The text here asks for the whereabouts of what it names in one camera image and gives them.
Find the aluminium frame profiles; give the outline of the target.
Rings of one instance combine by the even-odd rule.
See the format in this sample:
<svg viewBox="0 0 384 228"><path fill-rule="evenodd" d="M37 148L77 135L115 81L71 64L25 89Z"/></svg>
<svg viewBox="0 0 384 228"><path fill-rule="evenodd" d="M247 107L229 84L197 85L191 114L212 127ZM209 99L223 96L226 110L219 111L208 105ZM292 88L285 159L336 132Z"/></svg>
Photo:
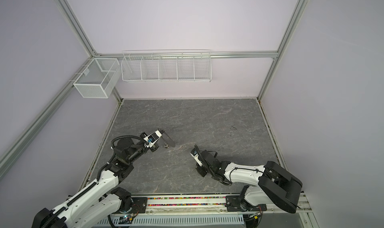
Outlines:
<svg viewBox="0 0 384 228"><path fill-rule="evenodd" d="M67 0L53 0L57 5L59 11L62 13L63 17L68 21L71 29L75 33L76 37L80 43L85 48L86 52L90 57L84 62L84 64L79 68L78 72L71 78L70 81L60 90L60 92L50 101L50 103L37 115L37 117L24 129L24 131L19 135L15 142L9 147L9 149L1 155L1 178L3 179L6 174L10 171L12 166L17 162L21 157L23 152L27 147L32 143L32 141L37 137L40 131L44 126L49 122L52 116L57 112L60 106L65 102L71 92L74 90L75 79L81 76L81 72L85 71L86 66L89 65L92 61L98 58L123 58L123 54L98 54L91 46L91 43L87 36L85 35L82 27L74 15L69 3ZM262 85L260 94L258 97L262 97L267 89L268 83L271 80L272 74L277 67L278 59L283 55L284 49L288 45L289 40L291 39L293 32L299 23L303 11L309 0L298 0L293 15L290 19L289 25L283 35L281 44L279 45L278 50L276 51L227 51L227 52L212 52L212 51L197 51L192 50L190 52L182 50L181 52L155 52L155 53L144 53L144 56L160 57L161 59L165 58L192 58L199 57L201 55L209 55L211 58L272 58L274 61L271 68L267 73L267 77Z"/></svg>

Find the large toothed metal keyring disc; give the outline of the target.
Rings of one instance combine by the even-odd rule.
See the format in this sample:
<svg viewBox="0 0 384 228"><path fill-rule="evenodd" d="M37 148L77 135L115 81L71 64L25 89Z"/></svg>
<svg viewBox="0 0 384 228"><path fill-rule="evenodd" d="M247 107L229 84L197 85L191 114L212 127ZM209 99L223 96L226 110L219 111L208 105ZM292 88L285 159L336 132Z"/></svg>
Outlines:
<svg viewBox="0 0 384 228"><path fill-rule="evenodd" d="M158 129L161 134L161 139L164 142L164 148L174 148L176 146L174 140L163 129Z"/></svg>

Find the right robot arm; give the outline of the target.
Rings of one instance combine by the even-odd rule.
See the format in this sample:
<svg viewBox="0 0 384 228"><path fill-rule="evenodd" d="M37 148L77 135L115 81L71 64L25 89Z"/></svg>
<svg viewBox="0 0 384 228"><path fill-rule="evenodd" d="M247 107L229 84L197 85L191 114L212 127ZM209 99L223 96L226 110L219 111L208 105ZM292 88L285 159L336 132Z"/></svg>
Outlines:
<svg viewBox="0 0 384 228"><path fill-rule="evenodd" d="M228 204L227 207L245 212L259 205L273 203L287 213L296 213L303 183L279 164L268 161L265 165L246 166L221 162L217 159L217 152L200 151L197 145L190 155L202 177L209 174L212 179L225 186L245 184L235 205Z"/></svg>

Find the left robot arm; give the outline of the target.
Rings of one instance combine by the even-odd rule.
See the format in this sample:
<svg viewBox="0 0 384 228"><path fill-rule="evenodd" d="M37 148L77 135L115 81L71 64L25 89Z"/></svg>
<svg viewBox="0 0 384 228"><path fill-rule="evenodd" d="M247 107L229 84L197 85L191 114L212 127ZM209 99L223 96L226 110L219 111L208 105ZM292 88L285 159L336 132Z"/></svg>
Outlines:
<svg viewBox="0 0 384 228"><path fill-rule="evenodd" d="M132 172L133 163L147 151L156 151L165 132L150 135L126 135L112 139L113 156L97 172L96 178L74 196L34 217L34 228L91 228L101 219L117 211L129 212L132 195L118 185Z"/></svg>

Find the aluminium rail with coloured beads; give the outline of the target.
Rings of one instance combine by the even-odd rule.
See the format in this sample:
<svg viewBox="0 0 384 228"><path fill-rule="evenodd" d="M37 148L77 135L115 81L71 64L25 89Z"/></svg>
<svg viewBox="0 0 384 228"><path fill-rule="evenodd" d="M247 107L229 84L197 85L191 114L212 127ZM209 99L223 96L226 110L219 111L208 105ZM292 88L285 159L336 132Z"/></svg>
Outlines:
<svg viewBox="0 0 384 228"><path fill-rule="evenodd" d="M185 216L185 215L229 215L237 214L246 217L266 214L284 214L285 211L279 209L273 203L266 204L265 212L228 212L225 207L226 196L239 196L238 194L207 194L207 195L152 195L152 196L132 196L147 197L147 207L144 214L121 214L119 209L122 200L115 194L107 195L96 199L86 208L81 208L80 201L70 199L62 205L54 208L58 217L66 217L67 221L72 220L78 224L80 221L87 221L87 215L93 215L97 221L111 216Z"/></svg>

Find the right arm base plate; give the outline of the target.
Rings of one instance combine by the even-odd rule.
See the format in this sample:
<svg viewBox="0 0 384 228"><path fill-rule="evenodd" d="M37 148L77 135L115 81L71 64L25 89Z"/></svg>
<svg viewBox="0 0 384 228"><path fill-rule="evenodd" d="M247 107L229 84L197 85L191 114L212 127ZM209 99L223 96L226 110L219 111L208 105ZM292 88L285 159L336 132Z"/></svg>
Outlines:
<svg viewBox="0 0 384 228"><path fill-rule="evenodd" d="M265 204L253 206L242 200L239 196L226 196L225 207L228 212L265 212L267 206Z"/></svg>

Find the small circuit board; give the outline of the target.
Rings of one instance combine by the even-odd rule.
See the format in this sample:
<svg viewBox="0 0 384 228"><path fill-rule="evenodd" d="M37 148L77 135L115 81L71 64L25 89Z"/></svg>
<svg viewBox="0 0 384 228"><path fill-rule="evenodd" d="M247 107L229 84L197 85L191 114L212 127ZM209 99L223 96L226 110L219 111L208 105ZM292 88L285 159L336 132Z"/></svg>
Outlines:
<svg viewBox="0 0 384 228"><path fill-rule="evenodd" d="M132 224L133 218L128 216L122 216L119 218L119 225L130 225Z"/></svg>

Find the white mesh box basket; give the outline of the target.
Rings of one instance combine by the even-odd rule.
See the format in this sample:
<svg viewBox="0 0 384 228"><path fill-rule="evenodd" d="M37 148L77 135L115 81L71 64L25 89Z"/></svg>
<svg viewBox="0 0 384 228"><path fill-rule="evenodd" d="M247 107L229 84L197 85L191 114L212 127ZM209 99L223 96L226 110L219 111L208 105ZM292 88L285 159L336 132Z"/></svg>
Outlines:
<svg viewBox="0 0 384 228"><path fill-rule="evenodd" d="M120 77L118 59L93 58L74 86L83 98L109 98Z"/></svg>

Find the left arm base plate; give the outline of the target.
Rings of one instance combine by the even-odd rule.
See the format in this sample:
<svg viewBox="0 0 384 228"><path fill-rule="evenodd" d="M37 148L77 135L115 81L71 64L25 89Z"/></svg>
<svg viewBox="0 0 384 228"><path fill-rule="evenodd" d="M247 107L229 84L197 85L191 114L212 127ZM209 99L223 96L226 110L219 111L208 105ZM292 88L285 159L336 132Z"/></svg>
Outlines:
<svg viewBox="0 0 384 228"><path fill-rule="evenodd" d="M133 197L125 199L121 203L119 213L121 214L144 214L146 212L148 198Z"/></svg>

